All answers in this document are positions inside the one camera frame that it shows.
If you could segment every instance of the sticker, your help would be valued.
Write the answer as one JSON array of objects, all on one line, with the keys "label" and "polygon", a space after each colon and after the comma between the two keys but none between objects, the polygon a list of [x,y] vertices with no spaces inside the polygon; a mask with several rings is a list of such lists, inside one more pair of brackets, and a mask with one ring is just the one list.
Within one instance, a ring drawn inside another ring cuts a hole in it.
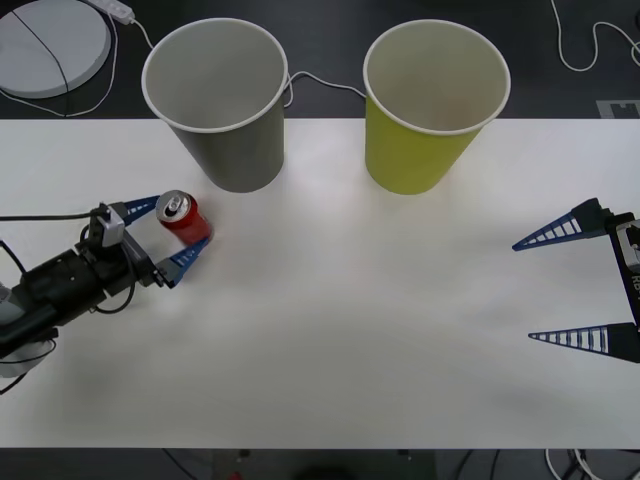
[{"label": "sticker", "polygon": [[640,100],[596,100],[600,118],[640,118]]}]

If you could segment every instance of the paper cup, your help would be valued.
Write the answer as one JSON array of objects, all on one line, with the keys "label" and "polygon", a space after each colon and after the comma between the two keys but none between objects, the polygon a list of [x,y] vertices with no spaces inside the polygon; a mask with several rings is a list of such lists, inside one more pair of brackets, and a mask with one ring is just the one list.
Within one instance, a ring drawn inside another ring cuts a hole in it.
[{"label": "paper cup", "polygon": [[142,92],[216,185],[250,192],[282,168],[287,72],[282,46],[263,28],[207,19],[156,45]]},{"label": "paper cup", "polygon": [[398,25],[371,45],[365,158],[369,173],[395,193],[429,190],[511,90],[498,49],[470,28],[442,20]]}]

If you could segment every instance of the red soda can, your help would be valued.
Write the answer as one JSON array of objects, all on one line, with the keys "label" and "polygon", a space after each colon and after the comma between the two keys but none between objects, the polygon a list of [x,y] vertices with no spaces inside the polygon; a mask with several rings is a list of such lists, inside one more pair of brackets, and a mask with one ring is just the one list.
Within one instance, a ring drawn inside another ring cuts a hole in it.
[{"label": "red soda can", "polygon": [[211,238],[211,224],[198,212],[196,200],[188,193],[171,190],[156,203],[156,217],[186,246]]}]

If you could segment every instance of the gray paper cup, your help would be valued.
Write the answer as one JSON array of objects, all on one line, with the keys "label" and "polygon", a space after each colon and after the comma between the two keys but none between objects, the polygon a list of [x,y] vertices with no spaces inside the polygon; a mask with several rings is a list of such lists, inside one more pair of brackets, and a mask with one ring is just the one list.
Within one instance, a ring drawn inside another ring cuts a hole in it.
[{"label": "gray paper cup", "polygon": [[156,45],[142,70],[142,92],[216,185],[251,192],[282,168],[287,72],[284,50],[269,32],[212,18]]}]

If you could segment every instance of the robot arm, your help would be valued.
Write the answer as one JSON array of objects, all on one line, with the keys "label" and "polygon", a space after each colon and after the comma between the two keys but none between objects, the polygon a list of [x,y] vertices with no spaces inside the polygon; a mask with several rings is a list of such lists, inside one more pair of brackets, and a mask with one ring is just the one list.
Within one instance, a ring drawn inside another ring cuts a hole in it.
[{"label": "robot arm", "polygon": [[154,264],[126,227],[152,211],[157,200],[101,205],[75,251],[23,273],[10,290],[0,288],[0,377],[15,377],[36,366],[46,356],[43,352],[51,350],[58,327],[95,309],[107,294],[133,289],[135,283],[169,288],[179,283],[208,238]]},{"label": "robot arm", "polygon": [[553,243],[608,235],[635,323],[530,333],[529,337],[554,345],[640,363],[640,220],[632,213],[614,215],[592,198],[566,215],[525,237],[515,251]]}]

